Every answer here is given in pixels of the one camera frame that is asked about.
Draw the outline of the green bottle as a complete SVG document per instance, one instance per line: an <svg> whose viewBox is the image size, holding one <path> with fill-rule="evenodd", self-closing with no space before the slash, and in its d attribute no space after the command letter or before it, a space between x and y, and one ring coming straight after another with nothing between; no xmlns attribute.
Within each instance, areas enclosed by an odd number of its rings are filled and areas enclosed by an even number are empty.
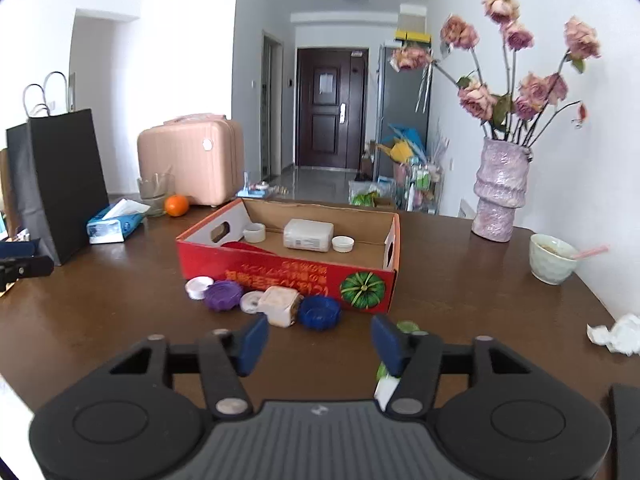
<svg viewBox="0 0 640 480"><path fill-rule="evenodd" d="M418 324L412 321L400 321L393 325L392 321L382 314L375 315L371 322L371 339L381 364L376 372L374 398L382 411L398 384L408 362L416 352L416 338L426 335Z"/></svg>

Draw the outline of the large white jar lid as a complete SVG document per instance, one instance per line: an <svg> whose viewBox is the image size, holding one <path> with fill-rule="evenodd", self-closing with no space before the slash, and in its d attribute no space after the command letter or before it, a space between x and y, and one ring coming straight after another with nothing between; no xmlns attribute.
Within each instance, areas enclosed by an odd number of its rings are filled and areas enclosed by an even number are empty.
<svg viewBox="0 0 640 480"><path fill-rule="evenodd" d="M214 283L215 281L209 276L196 276L186 282L184 290L190 299L201 301L205 297L206 290Z"/></svg>

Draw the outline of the purple scalloped lid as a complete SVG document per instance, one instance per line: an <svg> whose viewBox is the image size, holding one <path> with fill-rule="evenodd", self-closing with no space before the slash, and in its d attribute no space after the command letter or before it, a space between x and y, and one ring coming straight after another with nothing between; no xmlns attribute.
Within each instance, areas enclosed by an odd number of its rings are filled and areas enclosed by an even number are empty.
<svg viewBox="0 0 640 480"><path fill-rule="evenodd" d="M209 310L228 311L240 304L243 287L230 280L218 281L206 288L204 302Z"/></svg>

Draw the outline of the white round disc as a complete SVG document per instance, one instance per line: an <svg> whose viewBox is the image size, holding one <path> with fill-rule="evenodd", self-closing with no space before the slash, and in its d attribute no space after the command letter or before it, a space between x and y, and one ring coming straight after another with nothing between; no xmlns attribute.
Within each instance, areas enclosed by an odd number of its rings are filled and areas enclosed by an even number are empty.
<svg viewBox="0 0 640 480"><path fill-rule="evenodd" d="M260 290L247 292L240 299L240 308L246 314L256 314L259 312L259 301L264 296Z"/></svg>

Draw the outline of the beige plug adapter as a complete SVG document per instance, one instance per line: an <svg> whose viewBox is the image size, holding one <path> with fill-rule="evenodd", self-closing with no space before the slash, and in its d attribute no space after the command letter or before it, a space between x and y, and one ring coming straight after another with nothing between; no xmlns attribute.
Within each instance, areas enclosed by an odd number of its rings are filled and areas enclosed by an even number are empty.
<svg viewBox="0 0 640 480"><path fill-rule="evenodd" d="M287 328L295 323L300 300L302 296L295 289L270 286L259 298L257 311L267 315L270 325Z"/></svg>

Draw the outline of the blue scalloped lid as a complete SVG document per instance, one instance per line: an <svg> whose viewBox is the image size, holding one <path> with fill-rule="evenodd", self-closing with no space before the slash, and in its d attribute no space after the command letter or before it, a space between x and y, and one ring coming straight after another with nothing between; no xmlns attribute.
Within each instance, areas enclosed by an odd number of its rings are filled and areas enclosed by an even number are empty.
<svg viewBox="0 0 640 480"><path fill-rule="evenodd" d="M332 330L340 322L341 306L333 298L309 296L302 300L297 321L310 330Z"/></svg>

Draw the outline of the white tape roll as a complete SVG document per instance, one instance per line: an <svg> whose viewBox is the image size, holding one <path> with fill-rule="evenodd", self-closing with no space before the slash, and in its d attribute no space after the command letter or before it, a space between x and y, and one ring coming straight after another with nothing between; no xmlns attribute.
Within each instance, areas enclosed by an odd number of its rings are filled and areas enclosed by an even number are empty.
<svg viewBox="0 0 640 480"><path fill-rule="evenodd" d="M252 222L244 226L243 238L247 243L260 244L266 240L266 226L259 222Z"/></svg>

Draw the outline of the white plastic pill bottle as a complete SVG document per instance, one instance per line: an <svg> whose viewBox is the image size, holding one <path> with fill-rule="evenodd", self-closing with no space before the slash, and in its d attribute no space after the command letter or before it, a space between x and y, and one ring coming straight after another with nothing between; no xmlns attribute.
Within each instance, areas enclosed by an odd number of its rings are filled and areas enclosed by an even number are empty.
<svg viewBox="0 0 640 480"><path fill-rule="evenodd" d="M283 229L283 245L308 252L328 252L333 238L334 225L305 219L292 219Z"/></svg>

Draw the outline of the small white cap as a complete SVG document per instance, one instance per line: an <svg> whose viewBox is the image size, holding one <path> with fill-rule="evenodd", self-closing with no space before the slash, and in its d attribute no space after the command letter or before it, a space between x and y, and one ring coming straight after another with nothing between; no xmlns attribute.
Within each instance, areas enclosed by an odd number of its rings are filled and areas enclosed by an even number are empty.
<svg viewBox="0 0 640 480"><path fill-rule="evenodd" d="M349 236L339 235L332 238L331 244L336 252L346 254L346 252L351 252L354 249L355 240Z"/></svg>

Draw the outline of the brown paper bag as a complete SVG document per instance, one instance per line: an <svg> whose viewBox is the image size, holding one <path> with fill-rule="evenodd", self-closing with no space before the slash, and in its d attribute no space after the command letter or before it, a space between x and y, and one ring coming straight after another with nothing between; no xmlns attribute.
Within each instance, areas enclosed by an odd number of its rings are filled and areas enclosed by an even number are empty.
<svg viewBox="0 0 640 480"><path fill-rule="evenodd" d="M17 211L15 193L11 180L9 152L6 148L2 148L0 151L0 174L2 210L6 215L6 228L8 229L9 238L14 238L18 232L18 228L21 226L21 220Z"/></svg>

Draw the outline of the blue tissue pack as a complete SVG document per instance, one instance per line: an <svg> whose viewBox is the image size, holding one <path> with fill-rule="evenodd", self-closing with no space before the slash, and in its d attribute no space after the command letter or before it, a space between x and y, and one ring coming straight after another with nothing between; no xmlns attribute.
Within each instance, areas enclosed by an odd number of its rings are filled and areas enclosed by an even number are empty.
<svg viewBox="0 0 640 480"><path fill-rule="evenodd" d="M137 229L150 206L129 198L121 198L107 206L87 223L91 245L123 243Z"/></svg>

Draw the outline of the black paper bag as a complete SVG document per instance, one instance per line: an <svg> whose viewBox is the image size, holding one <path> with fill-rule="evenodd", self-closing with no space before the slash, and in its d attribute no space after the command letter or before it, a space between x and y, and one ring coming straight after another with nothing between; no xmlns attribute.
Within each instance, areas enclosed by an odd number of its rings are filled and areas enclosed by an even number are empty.
<svg viewBox="0 0 640 480"><path fill-rule="evenodd" d="M21 227L41 255L62 266L89 244L87 223L108 206L92 111L51 113L46 84L26 105L26 122L6 130L11 184Z"/></svg>

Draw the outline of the crumpled white tissue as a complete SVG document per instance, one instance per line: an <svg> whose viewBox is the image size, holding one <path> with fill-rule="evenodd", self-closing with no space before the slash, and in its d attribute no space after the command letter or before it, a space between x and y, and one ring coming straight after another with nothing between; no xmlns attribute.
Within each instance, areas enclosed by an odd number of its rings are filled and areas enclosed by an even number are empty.
<svg viewBox="0 0 640 480"><path fill-rule="evenodd" d="M593 344L605 347L609 352L624 356L638 356L640 354L640 318L638 315L627 313L611 328L604 325L588 325L587 337Z"/></svg>

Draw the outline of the clear drinking glass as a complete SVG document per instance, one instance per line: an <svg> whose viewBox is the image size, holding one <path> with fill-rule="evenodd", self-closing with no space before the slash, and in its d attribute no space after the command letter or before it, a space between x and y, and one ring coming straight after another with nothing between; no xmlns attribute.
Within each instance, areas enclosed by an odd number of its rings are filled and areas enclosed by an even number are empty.
<svg viewBox="0 0 640 480"><path fill-rule="evenodd" d="M159 217L165 213L165 200L175 193L175 179L170 172L152 174L149 179L137 178L140 200L149 206L146 215Z"/></svg>

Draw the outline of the pale green bowl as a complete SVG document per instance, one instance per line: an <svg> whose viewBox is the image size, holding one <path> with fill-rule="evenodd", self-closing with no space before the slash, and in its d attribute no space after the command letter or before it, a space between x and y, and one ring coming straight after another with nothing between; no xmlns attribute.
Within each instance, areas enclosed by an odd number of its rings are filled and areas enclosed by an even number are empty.
<svg viewBox="0 0 640 480"><path fill-rule="evenodd" d="M577 268L571 244L546 234L533 234L529 239L529 266L539 281L548 285L562 284Z"/></svg>

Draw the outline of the orange fruit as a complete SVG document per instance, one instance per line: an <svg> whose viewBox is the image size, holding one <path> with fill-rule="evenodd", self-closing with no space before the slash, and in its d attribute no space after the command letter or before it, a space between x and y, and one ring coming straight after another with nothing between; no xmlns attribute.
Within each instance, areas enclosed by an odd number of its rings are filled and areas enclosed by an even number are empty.
<svg viewBox="0 0 640 480"><path fill-rule="evenodd" d="M190 202L183 195L171 195L164 201L164 211L168 216L177 218L184 216L190 209Z"/></svg>

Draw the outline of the pink spoon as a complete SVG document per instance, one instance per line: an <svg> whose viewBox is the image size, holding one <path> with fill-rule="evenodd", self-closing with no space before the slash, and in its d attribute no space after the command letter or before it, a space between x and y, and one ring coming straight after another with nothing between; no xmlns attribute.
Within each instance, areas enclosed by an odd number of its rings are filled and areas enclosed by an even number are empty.
<svg viewBox="0 0 640 480"><path fill-rule="evenodd" d="M582 250L581 252L576 252L576 254L571 255L570 258L572 258L573 260L584 260L590 257L605 254L606 252L608 252L608 246L603 245L599 247L585 249L585 250Z"/></svg>

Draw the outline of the pink suitcase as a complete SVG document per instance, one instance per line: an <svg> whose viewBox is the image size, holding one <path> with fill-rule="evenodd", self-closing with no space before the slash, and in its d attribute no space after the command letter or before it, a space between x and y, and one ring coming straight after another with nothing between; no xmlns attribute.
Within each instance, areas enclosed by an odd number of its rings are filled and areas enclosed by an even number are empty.
<svg viewBox="0 0 640 480"><path fill-rule="evenodd" d="M168 120L142 131L137 147L140 177L167 172L174 192L192 204L217 207L243 186L243 130L224 115Z"/></svg>

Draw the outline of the red cardboard box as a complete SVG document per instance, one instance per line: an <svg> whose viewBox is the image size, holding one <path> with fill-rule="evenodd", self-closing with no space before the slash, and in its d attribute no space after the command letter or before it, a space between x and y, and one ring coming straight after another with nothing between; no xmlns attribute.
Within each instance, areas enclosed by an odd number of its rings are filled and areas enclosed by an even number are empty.
<svg viewBox="0 0 640 480"><path fill-rule="evenodd" d="M283 229L292 219L330 222L336 235L355 240L351 252L286 248ZM266 226L266 240L247 243L249 223ZM385 313L400 265L400 217L396 212L290 200L238 198L176 238L182 275L231 280L247 289L294 288L303 296L327 296L348 310Z"/></svg>

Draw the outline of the pink textured vase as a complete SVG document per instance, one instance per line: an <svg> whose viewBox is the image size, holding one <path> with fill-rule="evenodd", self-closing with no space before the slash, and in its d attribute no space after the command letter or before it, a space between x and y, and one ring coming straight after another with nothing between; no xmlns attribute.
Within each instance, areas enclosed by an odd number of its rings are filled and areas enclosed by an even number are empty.
<svg viewBox="0 0 640 480"><path fill-rule="evenodd" d="M507 243L515 211L526 203L529 148L506 141L484 140L474 193L478 197L472 232L485 240Z"/></svg>

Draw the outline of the yellow and blue toys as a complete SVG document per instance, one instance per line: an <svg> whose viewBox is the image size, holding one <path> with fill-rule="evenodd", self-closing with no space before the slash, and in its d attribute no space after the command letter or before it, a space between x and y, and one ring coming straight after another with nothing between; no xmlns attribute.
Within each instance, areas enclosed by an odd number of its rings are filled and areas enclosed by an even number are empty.
<svg viewBox="0 0 640 480"><path fill-rule="evenodd" d="M413 159L420 165L427 163L427 154L416 129L394 124L389 124L388 128L392 134L375 144L378 150L398 164L411 165Z"/></svg>

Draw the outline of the dried pink roses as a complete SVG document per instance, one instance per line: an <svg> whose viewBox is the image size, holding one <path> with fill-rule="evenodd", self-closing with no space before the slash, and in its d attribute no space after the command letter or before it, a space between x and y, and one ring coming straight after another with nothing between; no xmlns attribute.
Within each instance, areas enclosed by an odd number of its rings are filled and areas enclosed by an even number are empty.
<svg viewBox="0 0 640 480"><path fill-rule="evenodd" d="M600 58L597 29L572 16L564 24L564 52L558 68L547 76L533 72L520 76L518 55L535 47L534 34L521 21L520 3L518 0L483 0L482 5L486 18L498 27L500 34L506 90L498 92L489 87L476 53L480 33L457 14L449 15L442 24L440 44L449 50L468 52L473 60L472 72L458 78L450 75L431 48L409 38L393 50L390 67L396 72L422 70L424 74L437 70L454 85L460 106L480 123L487 140L532 148L555 117L570 108L577 110L575 127L582 128L588 118L586 104L567 99L568 84L562 70L569 65L581 74L590 58Z"/></svg>

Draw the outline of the grey refrigerator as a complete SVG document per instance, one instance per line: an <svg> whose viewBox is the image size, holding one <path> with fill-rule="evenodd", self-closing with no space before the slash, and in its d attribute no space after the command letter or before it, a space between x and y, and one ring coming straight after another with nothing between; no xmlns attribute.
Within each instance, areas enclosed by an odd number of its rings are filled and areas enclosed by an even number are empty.
<svg viewBox="0 0 640 480"><path fill-rule="evenodd" d="M430 45L406 40L397 46L380 47L375 142L391 148L392 127L406 128L416 133L412 142L426 152L432 73L428 66L407 67L404 63L401 67L394 53L403 48L409 49L414 58L420 58L419 50L427 51Z"/></svg>

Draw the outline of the dark brown door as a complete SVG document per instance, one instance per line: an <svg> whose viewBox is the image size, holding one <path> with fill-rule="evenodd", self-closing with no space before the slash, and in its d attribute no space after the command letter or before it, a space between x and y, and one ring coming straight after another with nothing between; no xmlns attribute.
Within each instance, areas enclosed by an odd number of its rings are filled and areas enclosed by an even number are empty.
<svg viewBox="0 0 640 480"><path fill-rule="evenodd" d="M359 168L366 133L368 54L363 48L297 51L298 166Z"/></svg>

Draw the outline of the yellow box on fridge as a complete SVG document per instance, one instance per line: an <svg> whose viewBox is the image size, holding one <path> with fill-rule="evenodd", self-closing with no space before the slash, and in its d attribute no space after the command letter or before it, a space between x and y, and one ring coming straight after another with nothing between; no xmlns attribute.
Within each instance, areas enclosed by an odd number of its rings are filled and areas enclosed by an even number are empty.
<svg viewBox="0 0 640 480"><path fill-rule="evenodd" d="M396 30L395 39L402 42L418 42L419 44L430 44L432 42L432 36L430 34L401 29Z"/></svg>

